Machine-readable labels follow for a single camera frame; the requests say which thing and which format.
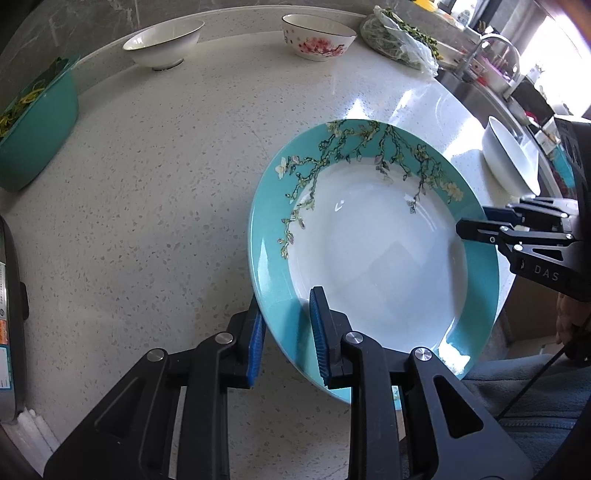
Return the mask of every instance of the pink floral bowl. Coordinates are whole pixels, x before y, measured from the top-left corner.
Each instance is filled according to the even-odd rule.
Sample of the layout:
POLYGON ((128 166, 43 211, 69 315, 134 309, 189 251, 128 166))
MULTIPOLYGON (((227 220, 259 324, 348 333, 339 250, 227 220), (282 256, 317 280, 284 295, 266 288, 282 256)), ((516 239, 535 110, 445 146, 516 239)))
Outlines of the pink floral bowl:
POLYGON ((347 25, 315 15, 291 14, 282 20, 285 43, 296 55, 308 60, 340 57, 357 37, 347 25))

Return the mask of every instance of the plastic bag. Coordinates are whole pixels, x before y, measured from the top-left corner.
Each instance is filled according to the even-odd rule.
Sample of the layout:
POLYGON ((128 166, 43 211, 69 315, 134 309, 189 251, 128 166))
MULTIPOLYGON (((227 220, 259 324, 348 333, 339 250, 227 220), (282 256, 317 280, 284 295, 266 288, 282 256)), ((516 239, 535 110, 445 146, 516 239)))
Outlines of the plastic bag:
POLYGON ((382 55, 427 72, 431 77, 437 76, 439 65, 431 49, 401 30, 377 5, 374 14, 361 22, 360 30, 366 43, 382 55))

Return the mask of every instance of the metal screw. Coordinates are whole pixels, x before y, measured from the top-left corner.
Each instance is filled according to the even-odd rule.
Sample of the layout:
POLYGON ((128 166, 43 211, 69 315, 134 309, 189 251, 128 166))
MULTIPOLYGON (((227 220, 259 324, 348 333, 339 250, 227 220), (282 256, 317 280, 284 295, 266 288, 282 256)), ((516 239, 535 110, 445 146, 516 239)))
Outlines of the metal screw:
POLYGON ((161 348, 152 348, 148 353, 146 353, 146 358, 150 362, 160 362, 164 358, 164 350, 161 348))
POLYGON ((345 340, 347 340, 349 343, 361 343, 363 342, 363 335, 361 335, 359 332, 349 332, 347 335, 345 335, 345 340))
POLYGON ((222 333, 218 333, 216 335, 216 342, 220 343, 222 345, 227 345, 232 340, 234 340, 234 337, 232 336, 231 333, 228 333, 228 332, 222 332, 222 333))
POLYGON ((417 357, 421 362, 426 362, 427 360, 431 359, 433 354, 431 353, 431 350, 422 346, 414 351, 414 356, 417 357))

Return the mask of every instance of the floral pattern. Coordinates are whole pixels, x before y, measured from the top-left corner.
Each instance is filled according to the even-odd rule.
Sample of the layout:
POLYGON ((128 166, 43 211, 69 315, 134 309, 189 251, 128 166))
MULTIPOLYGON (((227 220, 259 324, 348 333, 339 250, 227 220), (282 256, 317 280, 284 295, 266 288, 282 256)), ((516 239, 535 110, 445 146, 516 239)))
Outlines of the floral pattern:
POLYGON ((345 45, 334 46, 328 38, 307 38, 304 42, 298 43, 300 52, 316 53, 323 57, 338 57, 345 53, 345 45))
POLYGON ((426 188, 439 188, 444 191, 447 194, 448 203, 452 201, 461 202, 463 199, 463 192, 445 174, 441 162, 428 154, 425 144, 410 145, 400 135, 396 127, 382 124, 378 121, 368 120, 366 124, 359 124, 358 129, 352 127, 342 128, 345 122, 345 120, 337 120, 326 124, 330 137, 318 144, 320 151, 320 157, 318 159, 314 157, 300 158, 296 155, 288 156, 287 158, 281 157, 280 164, 275 168, 280 180, 283 179, 285 174, 295 175, 297 178, 297 183, 293 191, 285 194, 290 203, 295 202, 303 189, 310 184, 310 191, 295 205, 289 218, 281 219, 284 224, 284 236, 278 239, 277 242, 281 245, 281 256, 285 259, 288 258, 288 246, 294 243, 291 224, 296 222, 300 228, 306 228, 300 211, 302 209, 314 208, 314 195, 316 194, 320 171, 342 160, 349 163, 352 160, 360 161, 362 158, 361 149, 365 148, 374 138, 379 138, 378 154, 374 157, 376 170, 388 177, 390 165, 397 165, 404 172, 402 175, 403 180, 406 181, 411 176, 418 177, 417 192, 412 200, 407 202, 410 213, 416 213, 417 202, 421 194, 426 194, 426 188), (343 152, 343 147, 349 138, 356 138, 358 142, 354 143, 353 148, 347 152, 343 152), (391 141, 394 145, 394 154, 390 158, 385 157, 387 140, 391 141), (418 161, 419 167, 417 171, 413 172, 405 163, 404 151, 409 152, 418 161), (307 175, 304 175, 299 169, 301 166, 306 165, 312 168, 307 175))

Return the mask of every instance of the black cable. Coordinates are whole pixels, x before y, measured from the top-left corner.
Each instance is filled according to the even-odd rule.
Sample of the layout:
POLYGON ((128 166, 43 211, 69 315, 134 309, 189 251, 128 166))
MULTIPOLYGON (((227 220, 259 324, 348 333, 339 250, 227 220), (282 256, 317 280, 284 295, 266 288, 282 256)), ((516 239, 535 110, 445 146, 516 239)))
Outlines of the black cable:
POLYGON ((556 360, 558 360, 568 348, 571 348, 572 346, 574 346, 574 344, 584 335, 584 333, 587 329, 587 325, 589 324, 590 321, 591 321, 591 313, 588 315, 588 317, 585 319, 585 321, 581 325, 581 328, 579 330, 577 330, 577 332, 573 335, 573 337, 570 339, 570 341, 566 345, 564 345, 556 355, 554 355, 550 360, 548 360, 542 368, 540 368, 540 371, 537 372, 531 378, 531 380, 526 383, 526 385, 521 389, 521 391, 515 397, 513 397, 513 399, 502 410, 502 412, 499 413, 495 417, 497 420, 500 420, 501 418, 503 418, 507 414, 507 412, 511 409, 511 407, 513 405, 515 405, 519 401, 519 399, 521 397, 523 397, 523 395, 525 395, 525 393, 536 382, 536 380, 538 380, 539 377, 544 375, 546 370, 548 370, 552 366, 552 364, 554 362, 556 362, 556 360))

